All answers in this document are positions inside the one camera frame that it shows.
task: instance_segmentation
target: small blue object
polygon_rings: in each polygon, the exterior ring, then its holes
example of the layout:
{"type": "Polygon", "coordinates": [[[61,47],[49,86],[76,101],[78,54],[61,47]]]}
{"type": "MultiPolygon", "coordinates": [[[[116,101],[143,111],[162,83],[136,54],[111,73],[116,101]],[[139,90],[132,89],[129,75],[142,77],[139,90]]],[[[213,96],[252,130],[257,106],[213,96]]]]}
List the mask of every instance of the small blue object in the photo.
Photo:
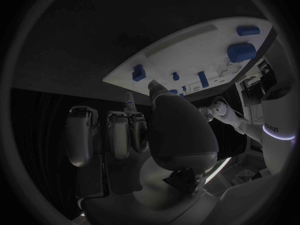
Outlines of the small blue object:
{"type": "Polygon", "coordinates": [[[177,72],[173,73],[173,80],[174,81],[178,81],[179,80],[179,75],[177,74],[177,72]]]}
{"type": "Polygon", "coordinates": [[[239,26],[236,29],[236,32],[239,36],[255,35],[261,33],[259,27],[257,26],[239,26]]]}
{"type": "Polygon", "coordinates": [[[207,88],[210,86],[209,82],[205,76],[204,71],[198,72],[198,76],[200,78],[200,82],[201,82],[203,88],[207,88]]]}
{"type": "Polygon", "coordinates": [[[133,73],[132,73],[132,79],[133,81],[140,81],[142,79],[144,79],[146,77],[146,72],[143,68],[143,65],[137,65],[134,67],[133,69],[133,73]]]}
{"type": "Polygon", "coordinates": [[[256,49],[251,43],[244,43],[228,47],[227,55],[232,63],[238,63],[256,57],[256,49]]]}
{"type": "Polygon", "coordinates": [[[177,94],[178,91],[177,91],[176,89],[173,89],[173,90],[170,90],[170,93],[171,93],[171,94],[177,94]]]}

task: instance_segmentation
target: light strip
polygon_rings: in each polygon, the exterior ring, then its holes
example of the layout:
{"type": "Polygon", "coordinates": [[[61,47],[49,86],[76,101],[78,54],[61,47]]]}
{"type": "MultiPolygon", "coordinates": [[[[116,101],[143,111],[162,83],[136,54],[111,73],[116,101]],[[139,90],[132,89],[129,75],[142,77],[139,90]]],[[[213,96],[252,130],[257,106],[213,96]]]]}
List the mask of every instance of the light strip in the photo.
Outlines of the light strip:
{"type": "Polygon", "coordinates": [[[280,136],[275,136],[275,135],[273,135],[272,133],[270,133],[270,132],[268,132],[268,131],[266,130],[265,125],[262,126],[262,129],[263,129],[263,131],[264,131],[266,134],[270,135],[271,137],[273,137],[273,138],[275,138],[275,139],[279,139],[279,140],[292,140],[292,139],[295,138],[295,136],[287,137],[287,138],[280,137],[280,136]]]}
{"type": "Polygon", "coordinates": [[[205,181],[205,184],[207,184],[210,180],[213,179],[214,176],[216,176],[218,174],[218,172],[220,172],[222,170],[222,168],[224,168],[224,166],[229,162],[229,160],[231,159],[231,157],[227,158],[222,164],[221,166],[219,166],[217,168],[216,171],[214,171],[205,181]]]}

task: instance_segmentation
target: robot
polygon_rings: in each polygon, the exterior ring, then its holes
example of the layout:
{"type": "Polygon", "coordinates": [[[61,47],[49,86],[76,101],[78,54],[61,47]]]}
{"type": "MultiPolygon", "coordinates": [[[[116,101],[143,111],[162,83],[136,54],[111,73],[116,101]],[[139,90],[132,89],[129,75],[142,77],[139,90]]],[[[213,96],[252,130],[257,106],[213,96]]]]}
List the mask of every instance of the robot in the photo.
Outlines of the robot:
{"type": "Polygon", "coordinates": [[[96,110],[70,110],[67,155],[78,167],[76,197],[91,224],[205,224],[219,201],[204,189],[204,175],[215,167],[219,151],[209,126],[213,118],[261,143],[267,166],[261,176],[284,166],[298,116],[296,107],[285,109],[296,93],[292,82],[275,85],[262,98],[263,127],[222,101],[196,108],[155,80],[148,89],[150,123],[129,92],[124,111],[107,114],[105,144],[96,110]]]}

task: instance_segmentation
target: blue block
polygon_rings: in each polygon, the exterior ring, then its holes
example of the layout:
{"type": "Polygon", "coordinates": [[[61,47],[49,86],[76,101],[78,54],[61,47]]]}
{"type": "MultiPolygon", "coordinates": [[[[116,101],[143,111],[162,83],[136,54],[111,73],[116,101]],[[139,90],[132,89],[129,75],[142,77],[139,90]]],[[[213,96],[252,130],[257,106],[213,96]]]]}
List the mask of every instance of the blue block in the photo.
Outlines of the blue block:
{"type": "Polygon", "coordinates": [[[177,74],[177,72],[173,73],[173,80],[174,81],[178,81],[179,80],[179,75],[177,74]]]}
{"type": "Polygon", "coordinates": [[[259,27],[257,26],[239,26],[236,29],[236,32],[239,36],[248,36],[261,33],[259,27]]]}
{"type": "Polygon", "coordinates": [[[251,43],[232,45],[227,49],[227,55],[232,63],[238,63],[256,57],[256,49],[251,43]]]}
{"type": "Polygon", "coordinates": [[[170,90],[169,91],[171,94],[178,94],[178,91],[176,89],[170,90]]]}
{"type": "Polygon", "coordinates": [[[143,65],[137,65],[134,67],[133,69],[133,73],[132,73],[132,79],[133,81],[140,81],[142,79],[146,78],[146,72],[143,68],[143,65]]]}
{"type": "Polygon", "coordinates": [[[210,86],[209,82],[205,76],[204,71],[198,72],[198,76],[200,78],[200,82],[201,82],[203,88],[207,88],[210,86]]]}

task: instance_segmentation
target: robotic arm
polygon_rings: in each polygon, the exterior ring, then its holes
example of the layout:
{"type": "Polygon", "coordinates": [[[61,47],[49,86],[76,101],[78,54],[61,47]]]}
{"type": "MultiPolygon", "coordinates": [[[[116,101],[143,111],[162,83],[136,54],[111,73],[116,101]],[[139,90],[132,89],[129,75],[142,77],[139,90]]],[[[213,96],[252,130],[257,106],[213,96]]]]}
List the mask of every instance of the robotic arm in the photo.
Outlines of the robotic arm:
{"type": "Polygon", "coordinates": [[[262,128],[251,124],[248,120],[238,117],[235,111],[225,103],[217,101],[209,107],[201,107],[199,111],[205,116],[208,122],[214,118],[224,124],[229,124],[234,127],[240,134],[246,134],[250,138],[262,143],[262,128]]]}

